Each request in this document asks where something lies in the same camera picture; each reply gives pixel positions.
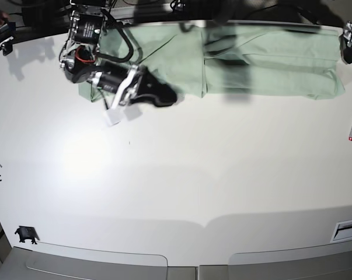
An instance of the green cloth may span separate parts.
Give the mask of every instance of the green cloth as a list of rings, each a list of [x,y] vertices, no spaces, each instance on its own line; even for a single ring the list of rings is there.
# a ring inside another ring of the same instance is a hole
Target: green cloth
[[[135,52],[131,62],[146,65],[177,93],[246,93],[330,99],[344,92],[336,75],[339,37],[312,27],[178,24],[126,29]],[[100,39],[100,51],[119,57],[128,52],[116,30]],[[100,98],[90,86],[80,94]]]

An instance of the black cable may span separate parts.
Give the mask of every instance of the black cable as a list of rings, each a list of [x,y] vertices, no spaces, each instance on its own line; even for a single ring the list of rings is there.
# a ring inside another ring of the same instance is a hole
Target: black cable
[[[100,52],[98,52],[96,56],[104,60],[109,60],[116,63],[124,63],[129,61],[134,54],[134,47],[131,41],[129,40],[128,36],[125,34],[124,30],[121,28],[117,20],[107,10],[101,9],[101,11],[107,17],[107,20],[109,21],[109,23],[111,23],[117,29],[121,37],[124,39],[125,43],[128,45],[129,52],[123,58],[113,57],[112,55],[108,55],[108,54],[101,54]]]
[[[108,106],[108,102],[104,96],[104,93],[100,89],[97,89],[97,91],[100,93],[101,97],[103,98],[103,102],[104,102],[104,106],[105,106],[106,110],[108,110],[110,107]]]
[[[130,6],[144,6],[144,5],[151,5],[151,4],[157,3],[157,2],[159,2],[160,0],[155,0],[155,1],[152,1],[152,2],[146,2],[146,3],[137,3],[137,4],[128,3],[128,2],[125,1],[125,0],[122,0],[122,1],[123,1],[125,4],[130,5]]]
[[[262,8],[262,9],[258,9],[258,10],[254,10],[250,13],[248,13],[245,17],[243,17],[243,20],[247,20],[249,17],[251,17],[254,13],[258,13],[258,12],[261,12],[261,11],[264,11],[266,9],[271,9],[271,8],[274,8],[274,7],[278,7],[278,6],[282,6],[282,7],[286,7],[286,8],[291,8],[291,9],[294,9],[295,11],[297,11],[301,16],[303,16],[304,18],[308,19],[310,22],[312,22],[314,25],[317,24],[317,17],[315,15],[313,15],[310,11],[308,10],[305,10],[305,9],[302,9],[298,6],[295,6],[295,5],[292,5],[292,4],[285,4],[285,3],[282,3],[282,4],[275,4],[275,5],[272,5],[272,6],[269,6],[269,7],[265,7],[265,8]]]
[[[61,48],[60,52],[59,52],[59,62],[61,62],[61,54],[63,53],[63,51],[65,50],[65,48],[67,47],[67,42],[69,39],[67,39],[67,41],[64,42],[63,48]]]
[[[17,3],[14,0],[6,0],[7,2],[11,3],[12,5],[22,7],[22,8],[34,8],[34,7],[39,7],[45,5],[49,0],[45,0],[44,2],[41,3],[35,3],[35,4],[29,4],[29,5],[24,5],[21,3]]]
[[[172,9],[172,13],[179,12],[179,10],[177,10],[177,6],[179,3],[180,0],[173,0],[171,3],[169,3],[170,8]]]
[[[65,6],[64,0],[60,0],[60,4],[64,8],[65,12],[67,13],[68,20],[71,20],[71,14],[68,12],[67,6]]]
[[[109,13],[111,13],[111,10],[113,9],[113,7],[115,7],[117,1],[118,1],[118,0],[112,0],[112,4],[111,4],[111,6],[110,6],[110,9],[108,10]]]

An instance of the white table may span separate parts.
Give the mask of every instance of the white table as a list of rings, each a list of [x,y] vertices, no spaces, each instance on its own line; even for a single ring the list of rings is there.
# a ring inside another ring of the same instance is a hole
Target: white table
[[[328,244],[352,219],[352,65],[339,65],[346,93],[333,100],[187,95],[107,128],[102,103],[59,69],[65,38],[0,55],[0,221],[12,246],[227,264]],[[19,243],[18,226],[41,242]]]

